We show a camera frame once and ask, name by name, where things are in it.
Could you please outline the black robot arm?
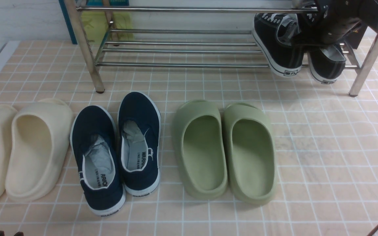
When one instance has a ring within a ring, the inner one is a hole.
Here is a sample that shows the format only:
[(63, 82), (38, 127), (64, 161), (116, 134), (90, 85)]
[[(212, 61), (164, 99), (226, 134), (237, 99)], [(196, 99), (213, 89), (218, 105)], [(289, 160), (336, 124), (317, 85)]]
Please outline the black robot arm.
[(294, 46), (326, 47), (340, 42), (362, 24), (378, 34), (378, 0), (315, 0), (318, 12), (298, 15)]

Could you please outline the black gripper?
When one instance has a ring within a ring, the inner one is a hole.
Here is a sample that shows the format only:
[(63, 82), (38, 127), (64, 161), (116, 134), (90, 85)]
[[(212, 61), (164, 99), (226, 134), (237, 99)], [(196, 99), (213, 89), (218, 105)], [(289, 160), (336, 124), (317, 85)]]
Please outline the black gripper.
[(292, 6), (296, 9), (314, 6), (318, 10), (311, 15), (306, 12), (297, 15), (300, 32), (291, 38), (296, 47), (333, 45), (362, 26), (355, 0), (293, 0)]

